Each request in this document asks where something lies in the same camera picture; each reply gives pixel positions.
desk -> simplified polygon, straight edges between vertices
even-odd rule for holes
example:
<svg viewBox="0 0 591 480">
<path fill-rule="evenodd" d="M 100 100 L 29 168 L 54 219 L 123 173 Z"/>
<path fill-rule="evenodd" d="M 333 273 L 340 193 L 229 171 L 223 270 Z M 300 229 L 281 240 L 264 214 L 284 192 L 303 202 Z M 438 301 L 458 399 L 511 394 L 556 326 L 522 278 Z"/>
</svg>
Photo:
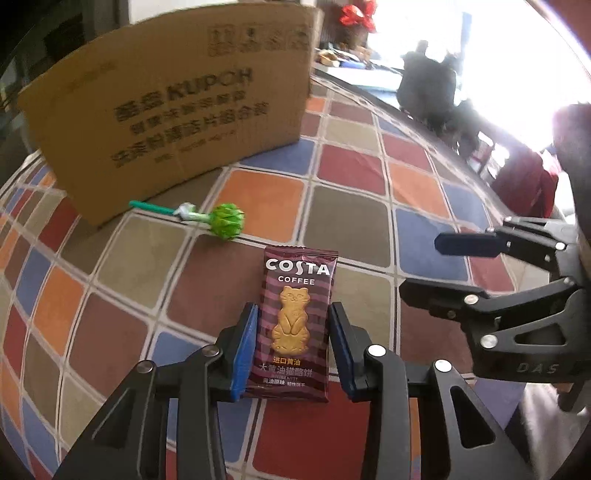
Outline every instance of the desk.
<svg viewBox="0 0 591 480">
<path fill-rule="evenodd" d="M 94 229 L 43 158 L 5 186 L 2 429 L 38 479 L 57 469 L 136 362 L 182 360 L 234 324 L 244 302 L 258 301 L 267 244 L 338 250 L 333 300 L 343 302 L 352 323 L 406 360 L 446 358 L 472 383 L 459 325 L 405 305 L 400 282 L 435 278 L 506 293 L 547 281 L 507 258 L 437 253 L 439 232 L 497 225 L 502 206 L 419 127 L 314 79 L 298 143 L 151 199 L 167 207 L 188 201 L 202 211 L 237 203 L 246 227 L 233 242 L 136 210 Z M 330 365 L 328 404 L 244 399 L 220 405 L 229 478 L 359 479 L 368 406 L 348 402 L 332 358 Z M 503 396 L 498 387 L 483 401 L 495 404 Z M 417 478 L 414 402 L 412 412 Z M 169 420 L 168 480 L 174 480 L 175 402 Z"/>
</svg>

costa coffee logo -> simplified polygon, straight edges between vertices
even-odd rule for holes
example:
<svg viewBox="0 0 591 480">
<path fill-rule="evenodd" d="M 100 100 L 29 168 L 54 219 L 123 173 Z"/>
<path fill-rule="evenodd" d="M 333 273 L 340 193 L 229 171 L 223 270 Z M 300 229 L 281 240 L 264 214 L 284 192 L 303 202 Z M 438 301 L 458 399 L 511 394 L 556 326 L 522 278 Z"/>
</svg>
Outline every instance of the costa coffee logo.
<svg viewBox="0 0 591 480">
<path fill-rule="evenodd" d="M 330 271 L 328 269 L 328 267 L 324 264 L 320 264 L 320 265 L 316 265 L 315 263 L 312 262 L 302 262 L 302 260 L 299 260 L 297 262 L 294 263 L 291 260 L 281 260 L 279 262 L 279 260 L 277 260 L 276 258 L 270 258 L 269 260 L 267 260 L 267 263 L 265 264 L 265 266 L 269 269 L 269 270 L 277 270 L 277 264 L 279 265 L 279 269 L 283 272 L 292 272 L 292 270 L 294 269 L 294 267 L 296 268 L 296 271 L 292 274 L 295 275 L 302 275 L 302 273 L 304 273 L 304 268 L 307 270 L 307 273 L 309 274 L 316 274 L 316 275 L 328 275 L 330 277 Z"/>
</svg>

cardboard box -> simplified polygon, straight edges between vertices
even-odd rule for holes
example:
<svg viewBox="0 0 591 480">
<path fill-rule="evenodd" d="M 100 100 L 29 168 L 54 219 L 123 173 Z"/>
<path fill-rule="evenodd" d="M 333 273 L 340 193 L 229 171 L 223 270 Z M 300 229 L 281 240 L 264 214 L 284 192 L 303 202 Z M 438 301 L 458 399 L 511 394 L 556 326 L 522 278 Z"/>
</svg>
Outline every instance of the cardboard box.
<svg viewBox="0 0 591 480">
<path fill-rule="evenodd" d="M 321 13 L 183 10 L 123 27 L 20 93 L 33 137 L 94 225 L 177 183 L 295 142 Z"/>
</svg>

teal stick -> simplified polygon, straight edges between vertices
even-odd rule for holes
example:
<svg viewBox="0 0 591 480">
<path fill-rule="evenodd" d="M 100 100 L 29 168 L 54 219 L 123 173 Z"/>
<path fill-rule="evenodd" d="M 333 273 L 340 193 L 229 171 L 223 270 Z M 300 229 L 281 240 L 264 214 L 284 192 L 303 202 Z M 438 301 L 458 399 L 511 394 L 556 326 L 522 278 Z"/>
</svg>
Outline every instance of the teal stick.
<svg viewBox="0 0 591 480">
<path fill-rule="evenodd" d="M 172 208 L 159 207 L 158 205 L 153 205 L 152 203 L 138 202 L 137 200 L 132 200 L 129 203 L 129 206 L 141 208 L 142 210 L 146 210 L 147 212 L 160 213 L 161 215 L 174 215 L 174 210 Z"/>
</svg>

lollipop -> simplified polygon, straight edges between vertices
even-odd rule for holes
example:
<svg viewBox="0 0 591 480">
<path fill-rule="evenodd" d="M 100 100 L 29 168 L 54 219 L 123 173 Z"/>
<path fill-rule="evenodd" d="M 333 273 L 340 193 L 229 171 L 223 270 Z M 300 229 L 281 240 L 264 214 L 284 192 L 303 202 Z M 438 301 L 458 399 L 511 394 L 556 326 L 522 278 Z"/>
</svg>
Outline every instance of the lollipop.
<svg viewBox="0 0 591 480">
<path fill-rule="evenodd" d="M 175 216 L 184 222 L 207 223 L 211 231 L 224 240 L 236 238 L 244 228 L 244 212 L 233 203 L 222 203 L 211 213 L 197 212 L 197 208 L 192 203 L 182 203 L 176 210 L 136 200 L 132 200 L 129 206 L 161 215 Z"/>
</svg>

